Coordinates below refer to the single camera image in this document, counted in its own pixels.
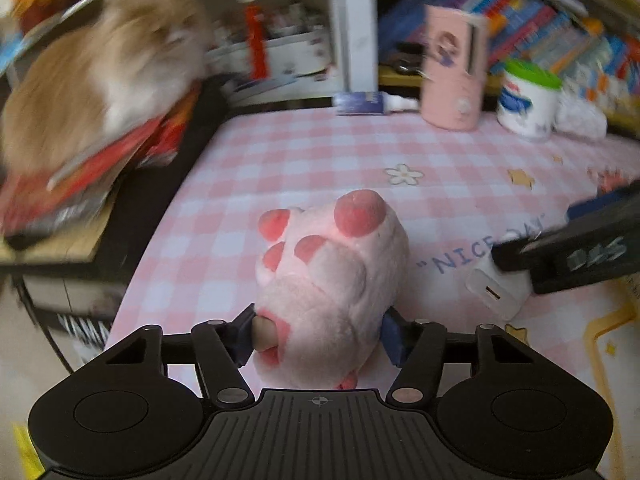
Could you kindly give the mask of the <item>white power adapter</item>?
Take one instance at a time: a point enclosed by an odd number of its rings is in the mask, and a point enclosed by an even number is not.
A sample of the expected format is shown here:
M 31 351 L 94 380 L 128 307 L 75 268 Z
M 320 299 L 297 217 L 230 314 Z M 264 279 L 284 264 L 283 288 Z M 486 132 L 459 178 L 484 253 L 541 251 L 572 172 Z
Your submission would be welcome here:
M 465 286 L 503 322 L 515 318 L 533 292 L 527 271 L 501 271 L 490 252 L 471 270 Z

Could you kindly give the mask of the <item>pink paw plush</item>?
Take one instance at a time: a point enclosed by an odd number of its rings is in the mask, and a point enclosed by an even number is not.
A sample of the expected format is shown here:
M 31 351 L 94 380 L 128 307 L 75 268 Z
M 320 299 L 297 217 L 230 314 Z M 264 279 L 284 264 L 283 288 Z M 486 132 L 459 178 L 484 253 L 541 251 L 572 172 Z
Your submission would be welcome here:
M 409 259 L 408 235 L 377 192 L 356 190 L 259 219 L 255 367 L 268 386 L 352 389 L 378 344 Z

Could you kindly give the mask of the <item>white yellow desk mat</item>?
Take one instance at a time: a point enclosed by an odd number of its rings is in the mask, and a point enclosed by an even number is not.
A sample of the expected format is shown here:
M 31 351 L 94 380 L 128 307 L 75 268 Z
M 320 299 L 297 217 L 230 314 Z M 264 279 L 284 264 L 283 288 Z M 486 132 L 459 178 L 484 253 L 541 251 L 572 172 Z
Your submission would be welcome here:
M 588 323 L 584 335 L 594 382 L 614 416 L 603 474 L 639 477 L 639 317 L 627 301 Z

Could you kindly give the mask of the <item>white quilted pouch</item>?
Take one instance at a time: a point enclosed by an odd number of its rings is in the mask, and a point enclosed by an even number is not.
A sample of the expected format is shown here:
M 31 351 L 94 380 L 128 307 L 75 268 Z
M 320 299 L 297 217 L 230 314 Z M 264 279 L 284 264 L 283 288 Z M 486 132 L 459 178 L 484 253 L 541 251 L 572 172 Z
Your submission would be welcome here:
M 586 142 L 606 137 L 608 120 L 599 107 L 574 94 L 561 93 L 553 127 L 559 133 Z

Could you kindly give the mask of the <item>black electronic keyboard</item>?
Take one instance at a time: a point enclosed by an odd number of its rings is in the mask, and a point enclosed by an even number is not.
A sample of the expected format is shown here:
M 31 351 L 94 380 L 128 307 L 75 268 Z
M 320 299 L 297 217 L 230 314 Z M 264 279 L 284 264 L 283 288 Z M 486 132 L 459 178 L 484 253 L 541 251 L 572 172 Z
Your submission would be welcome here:
M 2 278 L 27 275 L 128 284 L 183 180 L 228 115 L 229 103 L 221 87 L 217 76 L 204 81 L 178 154 L 169 165 L 137 169 L 122 178 L 90 261 L 2 264 Z

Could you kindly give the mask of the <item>pink checkered tablecloth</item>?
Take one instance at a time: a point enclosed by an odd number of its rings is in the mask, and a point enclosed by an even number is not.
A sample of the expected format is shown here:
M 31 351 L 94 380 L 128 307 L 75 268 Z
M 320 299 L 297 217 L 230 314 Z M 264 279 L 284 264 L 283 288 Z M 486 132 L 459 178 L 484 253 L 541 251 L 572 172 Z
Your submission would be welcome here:
M 397 307 L 466 332 L 495 315 L 466 286 L 491 245 L 560 224 L 567 208 L 639 174 L 637 142 L 525 141 L 491 115 L 471 132 L 419 116 L 341 117 L 326 108 L 227 122 L 170 204 L 129 284 L 113 340 L 233 318 L 256 299 L 255 264 L 295 207 L 327 206 L 360 234 L 396 211 L 411 256 Z

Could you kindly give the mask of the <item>white jar green lid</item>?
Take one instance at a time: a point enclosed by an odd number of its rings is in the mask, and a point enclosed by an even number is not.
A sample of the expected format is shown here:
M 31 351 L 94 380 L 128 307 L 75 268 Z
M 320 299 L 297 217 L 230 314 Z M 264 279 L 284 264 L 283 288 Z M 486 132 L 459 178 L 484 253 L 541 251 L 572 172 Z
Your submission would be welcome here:
M 538 65 L 521 60 L 504 63 L 497 120 L 506 130 L 532 141 L 551 136 L 562 80 Z

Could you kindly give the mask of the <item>row of colourful books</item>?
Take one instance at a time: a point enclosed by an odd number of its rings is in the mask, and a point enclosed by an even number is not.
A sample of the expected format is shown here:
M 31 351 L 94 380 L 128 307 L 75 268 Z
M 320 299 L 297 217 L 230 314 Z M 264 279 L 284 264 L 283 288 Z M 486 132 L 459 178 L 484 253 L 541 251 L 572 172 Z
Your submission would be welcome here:
M 378 81 L 420 87 L 432 37 L 428 6 L 472 13 L 488 26 L 488 83 L 509 58 L 538 64 L 619 120 L 639 114 L 639 0 L 381 0 Z

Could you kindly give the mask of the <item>keyboard stand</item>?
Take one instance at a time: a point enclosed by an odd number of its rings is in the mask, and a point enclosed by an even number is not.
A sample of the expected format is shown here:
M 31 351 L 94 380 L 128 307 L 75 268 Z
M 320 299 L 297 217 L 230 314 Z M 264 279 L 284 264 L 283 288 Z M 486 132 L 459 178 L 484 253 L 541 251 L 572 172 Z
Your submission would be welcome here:
M 24 278 L 12 276 L 10 283 L 14 292 L 17 293 L 18 303 L 26 310 L 32 324 L 43 334 L 44 339 L 68 374 L 72 374 L 104 350 L 117 311 L 107 309 L 106 311 L 75 313 L 69 310 L 55 310 L 35 303 Z M 79 365 L 73 366 L 61 349 L 56 339 L 59 336 L 67 336 L 84 352 L 79 355 Z

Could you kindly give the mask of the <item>red books under cat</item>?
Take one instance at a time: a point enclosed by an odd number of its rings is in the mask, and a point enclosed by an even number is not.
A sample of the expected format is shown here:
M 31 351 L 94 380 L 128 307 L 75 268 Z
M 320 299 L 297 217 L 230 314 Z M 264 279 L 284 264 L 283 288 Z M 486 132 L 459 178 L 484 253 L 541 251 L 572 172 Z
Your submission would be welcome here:
M 88 148 L 53 172 L 7 174 L 1 185 L 1 234 L 48 236 L 100 212 L 124 171 L 170 164 L 200 92 L 197 82 L 166 115 Z

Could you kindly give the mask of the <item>blue spray bottle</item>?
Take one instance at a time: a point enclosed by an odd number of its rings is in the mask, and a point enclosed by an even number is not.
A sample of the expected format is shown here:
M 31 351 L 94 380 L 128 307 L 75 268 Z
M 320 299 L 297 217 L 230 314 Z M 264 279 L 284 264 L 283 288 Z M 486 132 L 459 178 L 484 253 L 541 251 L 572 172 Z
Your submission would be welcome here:
M 418 100 L 382 91 L 337 92 L 332 98 L 332 106 L 340 116 L 384 116 L 420 110 Z

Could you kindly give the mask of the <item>pink humidifier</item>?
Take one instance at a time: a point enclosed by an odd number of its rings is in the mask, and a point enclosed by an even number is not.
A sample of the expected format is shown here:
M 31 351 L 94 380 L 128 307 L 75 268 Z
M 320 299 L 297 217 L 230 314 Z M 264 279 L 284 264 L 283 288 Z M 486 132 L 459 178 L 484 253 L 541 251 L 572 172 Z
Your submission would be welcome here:
M 420 113 L 429 124 L 469 131 L 480 120 L 488 65 L 488 19 L 444 6 L 425 8 Z

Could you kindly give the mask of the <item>red doll figurine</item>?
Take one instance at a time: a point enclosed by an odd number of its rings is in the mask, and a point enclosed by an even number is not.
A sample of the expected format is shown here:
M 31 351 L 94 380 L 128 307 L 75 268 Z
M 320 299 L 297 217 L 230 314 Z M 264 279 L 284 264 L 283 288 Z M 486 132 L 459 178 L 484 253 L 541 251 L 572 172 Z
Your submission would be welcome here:
M 264 14 L 259 0 L 238 0 L 244 6 L 247 28 L 246 43 L 252 60 L 252 77 L 262 80 L 269 77 L 265 46 Z

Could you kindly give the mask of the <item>orange and white cat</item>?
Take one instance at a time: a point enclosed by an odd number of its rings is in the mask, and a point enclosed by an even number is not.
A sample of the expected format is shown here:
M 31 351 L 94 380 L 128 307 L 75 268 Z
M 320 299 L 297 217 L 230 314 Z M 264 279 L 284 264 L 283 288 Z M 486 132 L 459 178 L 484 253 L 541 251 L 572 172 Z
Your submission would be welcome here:
M 39 174 L 166 115 L 207 75 L 203 0 L 105 0 L 99 18 L 49 44 L 1 115 L 6 171 Z

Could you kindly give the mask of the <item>white pen holder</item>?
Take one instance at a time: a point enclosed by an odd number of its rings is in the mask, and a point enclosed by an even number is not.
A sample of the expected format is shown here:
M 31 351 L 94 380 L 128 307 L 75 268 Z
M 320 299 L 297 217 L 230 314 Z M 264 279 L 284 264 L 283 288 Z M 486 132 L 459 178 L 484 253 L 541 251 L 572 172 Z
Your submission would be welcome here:
M 332 65 L 331 41 L 324 28 L 264 42 L 267 79 L 299 78 L 325 72 Z M 229 76 L 239 86 L 255 80 L 250 48 L 245 42 L 209 50 L 209 75 Z

